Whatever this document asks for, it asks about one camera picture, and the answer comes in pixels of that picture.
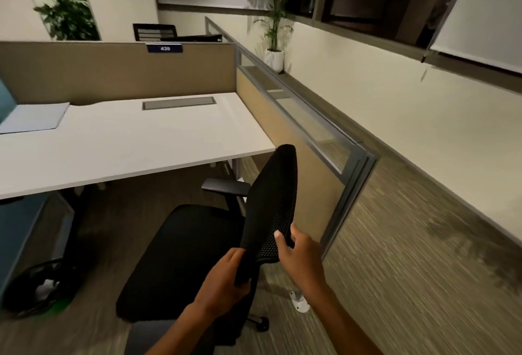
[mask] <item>chair seat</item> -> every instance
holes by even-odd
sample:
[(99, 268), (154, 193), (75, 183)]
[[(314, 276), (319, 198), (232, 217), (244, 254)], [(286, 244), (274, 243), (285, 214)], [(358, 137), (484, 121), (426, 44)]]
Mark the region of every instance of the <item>chair seat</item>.
[(217, 261), (239, 246), (243, 226), (242, 216), (225, 209), (174, 209), (125, 284), (117, 315), (129, 322), (177, 319)]

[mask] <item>white desk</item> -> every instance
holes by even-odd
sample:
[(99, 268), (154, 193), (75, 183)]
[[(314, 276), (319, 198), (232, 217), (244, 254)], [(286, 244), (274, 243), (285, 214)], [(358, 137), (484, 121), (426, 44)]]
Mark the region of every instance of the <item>white desk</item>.
[(70, 106), (56, 129), (0, 135), (0, 199), (275, 150), (237, 94), (201, 96), (216, 104)]

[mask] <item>blue desk label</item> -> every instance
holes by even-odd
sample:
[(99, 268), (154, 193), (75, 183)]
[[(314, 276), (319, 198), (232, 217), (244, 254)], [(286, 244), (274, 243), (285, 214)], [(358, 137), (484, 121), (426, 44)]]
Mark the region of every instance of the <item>blue desk label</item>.
[(181, 44), (147, 44), (147, 51), (150, 53), (182, 53)]

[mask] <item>blue partition panel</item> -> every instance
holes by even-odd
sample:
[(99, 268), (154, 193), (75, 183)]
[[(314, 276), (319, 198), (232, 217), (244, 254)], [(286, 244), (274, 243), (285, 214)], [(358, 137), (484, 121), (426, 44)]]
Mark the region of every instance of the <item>blue partition panel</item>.
[(9, 90), (0, 80), (0, 122), (2, 122), (9, 113), (16, 107), (16, 101), (11, 96)]
[(0, 297), (48, 198), (49, 193), (32, 194), (0, 205)]

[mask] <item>wood-look floor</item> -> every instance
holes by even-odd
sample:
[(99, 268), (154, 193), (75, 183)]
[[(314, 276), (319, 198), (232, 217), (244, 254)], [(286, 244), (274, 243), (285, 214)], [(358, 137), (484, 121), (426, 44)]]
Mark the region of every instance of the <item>wood-look floor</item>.
[[(350, 121), (343, 124), (381, 154), (324, 262), (349, 313), (386, 355), (521, 354), (520, 248)], [(114, 303), (125, 280), (175, 206), (225, 207), (199, 189), (217, 175), (193, 167), (114, 181), (94, 193), (79, 253), (97, 262), (81, 291), (61, 314), (4, 320), (0, 353), (123, 354), (129, 325), (115, 316)], [(247, 324), (235, 347), (216, 353), (334, 353), (314, 314), (292, 308), (292, 289), (280, 265), (264, 266), (252, 312), (270, 318), (270, 331)]]

